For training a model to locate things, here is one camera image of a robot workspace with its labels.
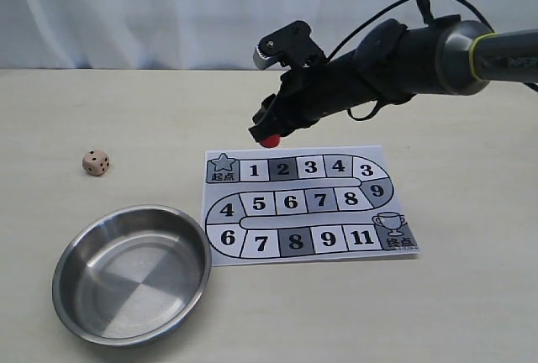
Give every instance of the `bowl rim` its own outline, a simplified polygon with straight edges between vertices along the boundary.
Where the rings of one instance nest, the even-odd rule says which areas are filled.
[[[177,313],[173,318],[171,318],[168,322],[161,325],[160,327],[153,329],[147,333],[131,336],[128,338],[106,338],[103,336],[98,336],[94,334],[90,334],[84,329],[82,329],[78,324],[76,324],[69,314],[67,314],[66,310],[64,309],[64,306],[61,302],[61,295],[60,295],[60,279],[61,275],[64,271],[64,267],[66,265],[66,260],[71,254],[71,252],[76,248],[76,246],[90,233],[92,232],[99,224],[114,218],[116,216],[119,216],[121,214],[131,213],[139,210],[160,210],[162,212],[172,213],[176,216],[179,216],[183,220],[185,220],[188,224],[190,224],[193,229],[195,229],[198,233],[199,238],[201,239],[203,243],[203,252],[204,252],[204,258],[206,260],[205,267],[203,268],[203,274],[200,276],[200,284],[198,285],[198,288],[196,289],[196,292],[193,294],[189,302],[185,305],[185,307]],[[80,231],[67,245],[67,247],[63,250],[61,253],[61,257],[58,260],[56,267],[54,269],[54,274],[52,278],[51,283],[51,291],[52,291],[52,303],[56,312],[56,315],[60,319],[60,321],[76,336],[78,336],[81,339],[84,339],[88,342],[97,344],[97,345],[106,345],[106,346],[132,346],[132,345],[140,345],[144,344],[146,342],[150,342],[152,340],[156,340],[160,338],[161,336],[164,336],[165,334],[171,332],[172,330],[176,329],[179,324],[184,321],[187,316],[193,311],[193,309],[197,306],[199,300],[201,299],[205,288],[207,287],[209,276],[211,273],[212,268],[212,255],[211,255],[211,247],[209,245],[208,237],[203,231],[200,224],[190,215],[183,212],[182,210],[179,210],[177,208],[160,205],[160,204],[139,204],[134,206],[128,206],[125,208],[119,208],[116,209],[110,213],[107,213],[103,215],[101,218],[98,218],[94,220],[92,223],[87,225],[82,231]]]

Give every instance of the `game board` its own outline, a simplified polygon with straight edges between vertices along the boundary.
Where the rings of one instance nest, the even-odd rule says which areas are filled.
[[[381,148],[206,152],[214,266],[419,252]]]

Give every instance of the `table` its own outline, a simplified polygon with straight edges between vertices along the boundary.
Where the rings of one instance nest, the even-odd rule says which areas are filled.
[[[419,258],[214,268],[182,329],[134,350],[62,326],[50,280],[73,236],[140,203],[199,221],[204,151],[257,147],[251,115],[280,73],[0,72],[3,362],[538,359],[538,93],[510,83],[365,123],[337,114],[282,142],[381,145]],[[83,172],[91,148],[110,155],[105,176]]]

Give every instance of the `star icon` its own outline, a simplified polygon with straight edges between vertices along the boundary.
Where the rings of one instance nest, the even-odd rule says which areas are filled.
[[[215,166],[216,171],[232,171],[232,164],[235,163],[235,159],[230,159],[225,153],[222,153],[218,159],[211,160],[211,164]]]

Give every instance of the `red ball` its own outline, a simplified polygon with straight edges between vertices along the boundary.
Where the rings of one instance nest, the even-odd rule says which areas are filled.
[[[279,134],[272,134],[271,136],[269,136],[268,138],[260,142],[260,145],[267,148],[277,147],[279,144],[280,144]]]

